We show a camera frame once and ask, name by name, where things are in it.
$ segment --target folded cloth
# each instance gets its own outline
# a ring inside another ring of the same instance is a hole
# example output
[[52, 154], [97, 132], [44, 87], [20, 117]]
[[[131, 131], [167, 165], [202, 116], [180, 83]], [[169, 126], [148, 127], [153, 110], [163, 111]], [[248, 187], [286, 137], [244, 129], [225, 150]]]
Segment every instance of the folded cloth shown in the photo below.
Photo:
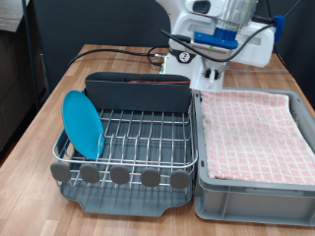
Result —
[[315, 155], [286, 95], [202, 91], [202, 113], [210, 178], [315, 184]]

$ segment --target wire dish rack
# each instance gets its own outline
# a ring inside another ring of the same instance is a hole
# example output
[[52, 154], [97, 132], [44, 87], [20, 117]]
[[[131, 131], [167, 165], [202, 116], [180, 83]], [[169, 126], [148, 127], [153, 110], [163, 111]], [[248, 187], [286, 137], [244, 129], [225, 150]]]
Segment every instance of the wire dish rack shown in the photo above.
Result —
[[61, 194], [95, 213], [161, 216], [187, 204], [198, 160], [193, 113], [193, 99], [187, 113], [99, 110], [105, 145], [95, 160], [63, 130], [51, 165]]

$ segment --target black wire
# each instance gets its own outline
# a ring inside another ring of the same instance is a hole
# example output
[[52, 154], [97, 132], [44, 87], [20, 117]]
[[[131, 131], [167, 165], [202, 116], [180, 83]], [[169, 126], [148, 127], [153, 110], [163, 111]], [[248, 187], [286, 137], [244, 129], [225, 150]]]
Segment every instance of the black wire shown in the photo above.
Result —
[[295, 3], [295, 5], [284, 15], [284, 17], [286, 18], [302, 1], [303, 0], [299, 0], [297, 3]]
[[73, 58], [69, 64], [67, 69], [69, 69], [69, 67], [71, 66], [72, 63], [74, 63], [77, 59], [79, 59], [80, 57], [86, 56], [90, 53], [94, 53], [94, 52], [101, 52], [101, 51], [107, 51], [107, 52], [118, 52], [118, 53], [125, 53], [125, 54], [129, 54], [129, 55], [134, 55], [134, 56], [155, 56], [155, 54], [149, 54], [149, 53], [138, 53], [138, 52], [130, 52], [130, 51], [125, 51], [125, 50], [119, 50], [119, 49], [106, 49], [106, 48], [101, 48], [101, 49], [95, 49], [95, 50], [91, 50], [91, 51], [87, 51], [85, 53], [82, 53], [78, 56], [76, 56], [75, 58]]
[[269, 0], [267, 0], [267, 9], [268, 9], [269, 18], [271, 18], [272, 17], [272, 10], [271, 10], [271, 7], [270, 7]]
[[32, 37], [31, 37], [30, 21], [29, 21], [29, 14], [28, 14], [28, 7], [27, 7], [26, 0], [22, 0], [22, 8], [23, 8], [23, 16], [24, 16], [24, 19], [26, 22], [29, 56], [30, 56], [30, 61], [31, 61], [31, 76], [32, 76], [32, 83], [33, 83], [33, 91], [34, 91], [34, 95], [35, 95], [36, 110], [38, 112], [40, 109], [40, 104], [39, 104], [39, 95], [38, 95], [38, 88], [37, 88], [35, 64], [33, 61]]
[[[271, 8], [270, 8], [270, 3], [269, 3], [269, 0], [266, 0], [266, 2], [267, 2], [268, 14], [269, 14], [269, 18], [270, 18], [270, 17], [272, 16], [272, 12], [271, 12]], [[291, 9], [285, 14], [285, 16], [287, 16], [287, 15], [297, 6], [298, 3], [296, 3], [296, 4], [293, 6], [293, 8], [291, 8]], [[276, 52], [276, 54], [277, 54], [279, 60], [283, 63], [283, 65], [284, 65], [285, 68], [288, 70], [288, 72], [293, 75], [293, 72], [288, 68], [286, 62], [284, 61], [284, 59], [283, 59], [282, 56], [280, 55], [280, 53], [279, 53], [279, 51], [277, 50], [275, 44], [274, 44], [274, 50], [275, 50], [275, 52]]]
[[215, 62], [227, 62], [227, 61], [230, 61], [232, 60], [235, 56], [238, 55], [238, 53], [240, 53], [241, 50], [243, 50], [243, 48], [247, 45], [247, 43], [254, 37], [256, 36], [259, 32], [267, 29], [267, 28], [271, 28], [275, 25], [275, 23], [272, 23], [270, 25], [267, 25], [265, 27], [262, 27], [261, 29], [258, 29], [257, 31], [255, 31], [252, 35], [250, 35], [246, 41], [243, 43], [243, 45], [231, 56], [229, 56], [228, 58], [226, 59], [217, 59], [217, 58], [213, 58], [211, 56], [208, 56], [207, 54], [205, 53], [202, 53], [201, 51], [193, 48], [192, 46], [190, 46], [189, 44], [187, 44], [186, 42], [183, 42], [182, 40], [178, 39], [176, 36], [174, 35], [171, 35], [170, 33], [166, 32], [165, 30], [163, 29], [160, 29], [159, 31], [161, 31], [163, 34], [165, 34], [166, 36], [168, 36], [169, 38], [173, 39], [174, 41], [178, 42], [179, 44], [187, 47], [188, 49], [192, 50], [193, 52], [197, 53], [198, 55], [202, 56], [202, 57], [205, 57], [211, 61], [215, 61]]
[[153, 47], [153, 48], [151, 48], [150, 50], [149, 50], [149, 52], [148, 52], [148, 60], [149, 60], [149, 62], [151, 63], [151, 64], [153, 64], [153, 65], [155, 65], [155, 66], [161, 66], [162, 65], [162, 63], [160, 63], [160, 62], [153, 62], [151, 59], [150, 59], [150, 53], [153, 51], [153, 50], [155, 50], [155, 49], [157, 49], [157, 48], [162, 48], [162, 47], [169, 47], [169, 45], [162, 45], [162, 46], [155, 46], [155, 47]]

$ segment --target cable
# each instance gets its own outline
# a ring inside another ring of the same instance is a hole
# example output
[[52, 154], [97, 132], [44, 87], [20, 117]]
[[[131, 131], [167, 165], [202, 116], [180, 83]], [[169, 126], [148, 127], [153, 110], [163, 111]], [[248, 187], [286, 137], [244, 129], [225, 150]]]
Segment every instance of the cable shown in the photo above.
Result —
[[267, 0], [267, 9], [268, 9], [269, 18], [271, 18], [272, 17], [272, 10], [271, 10], [271, 7], [270, 7], [269, 0]]
[[186, 42], [183, 42], [182, 40], [178, 39], [176, 36], [174, 35], [171, 35], [170, 33], [166, 32], [165, 30], [163, 29], [160, 29], [159, 31], [162, 32], [164, 35], [168, 36], [169, 38], [173, 39], [174, 41], [178, 42], [179, 44], [187, 47], [188, 49], [192, 50], [193, 52], [197, 53], [198, 55], [202, 56], [202, 57], [205, 57], [211, 61], [215, 61], [215, 62], [227, 62], [227, 61], [230, 61], [231, 59], [233, 59], [235, 56], [238, 55], [238, 53], [240, 53], [241, 50], [243, 50], [243, 48], [247, 45], [247, 43], [254, 37], [256, 36], [259, 32], [267, 29], [267, 28], [271, 28], [275, 25], [275, 23], [272, 23], [270, 25], [267, 25], [265, 27], [262, 27], [261, 29], [258, 29], [257, 31], [255, 31], [252, 35], [250, 35], [246, 41], [244, 41], [243, 45], [231, 56], [229, 56], [228, 58], [226, 59], [217, 59], [217, 58], [213, 58], [213, 57], [210, 57], [208, 55], [206, 55], [205, 53], [202, 53], [201, 51], [193, 48], [192, 46], [190, 46], [189, 44], [187, 44]]
[[298, 4], [300, 4], [303, 0], [299, 0], [297, 3], [295, 3], [295, 5], [284, 15], [284, 17], [286, 18], [289, 14], [291, 14], [291, 12], [297, 7]]
[[244, 71], [244, 70], [234, 70], [234, 69], [227, 69], [231, 72], [245, 72], [245, 73], [273, 73], [273, 72], [288, 72], [287, 70], [261, 70], [261, 71]]
[[[284, 17], [286, 18], [295, 8], [296, 6], [301, 2], [302, 0], [299, 0], [285, 15]], [[271, 12], [271, 8], [270, 8], [270, 2], [269, 0], [266, 0], [267, 2], [267, 7], [268, 7], [268, 14], [269, 14], [269, 18], [272, 16], [272, 12]], [[285, 68], [287, 69], [287, 71], [293, 75], [293, 72], [290, 71], [290, 69], [287, 67], [286, 62], [284, 61], [284, 59], [282, 58], [282, 56], [280, 55], [280, 53], [278, 52], [276, 45], [274, 44], [274, 50], [279, 58], [279, 60], [283, 63], [283, 65], [285, 66]]]
[[94, 52], [101, 52], [101, 51], [106, 51], [106, 52], [117, 52], [117, 53], [125, 53], [125, 54], [129, 54], [129, 55], [134, 55], [134, 56], [152, 56], [154, 57], [155, 54], [149, 54], [148, 53], [138, 53], [138, 52], [130, 52], [130, 51], [125, 51], [125, 50], [119, 50], [119, 49], [106, 49], [106, 48], [101, 48], [101, 49], [95, 49], [95, 50], [91, 50], [91, 51], [87, 51], [85, 53], [82, 53], [78, 56], [76, 56], [75, 58], [73, 58], [69, 64], [67, 69], [69, 69], [69, 67], [71, 66], [72, 63], [74, 63], [77, 59], [79, 59], [80, 57], [86, 56], [88, 54], [94, 53]]
[[149, 52], [148, 52], [148, 60], [149, 60], [149, 62], [151, 63], [151, 64], [153, 64], [153, 65], [155, 65], [155, 66], [161, 66], [162, 65], [162, 63], [160, 63], [160, 62], [153, 62], [151, 59], [150, 59], [150, 53], [153, 51], [153, 50], [155, 50], [156, 48], [161, 48], [161, 47], [169, 47], [169, 45], [163, 45], [163, 46], [155, 46], [155, 47], [153, 47], [153, 48], [151, 48], [150, 50], [149, 50]]
[[27, 39], [28, 39], [28, 48], [30, 54], [30, 61], [31, 61], [31, 76], [32, 76], [32, 83], [33, 83], [33, 91], [35, 95], [35, 103], [37, 112], [39, 111], [39, 96], [38, 96], [38, 88], [37, 88], [37, 79], [36, 79], [36, 72], [35, 72], [35, 64], [33, 61], [33, 53], [32, 53], [32, 37], [31, 37], [31, 30], [30, 30], [30, 22], [29, 22], [29, 14], [26, 0], [22, 0], [22, 8], [23, 8], [23, 16], [26, 22], [26, 30], [27, 30]]

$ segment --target blue plate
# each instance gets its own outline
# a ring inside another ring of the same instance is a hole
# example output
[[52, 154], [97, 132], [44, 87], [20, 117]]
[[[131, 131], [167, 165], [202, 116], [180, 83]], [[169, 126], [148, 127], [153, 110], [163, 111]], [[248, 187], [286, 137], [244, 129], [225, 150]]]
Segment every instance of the blue plate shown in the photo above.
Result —
[[[96, 159], [98, 139], [104, 131], [91, 101], [83, 93], [70, 90], [63, 99], [61, 114], [67, 135], [76, 150], [89, 159]], [[100, 154], [103, 148], [104, 137], [101, 137]]]

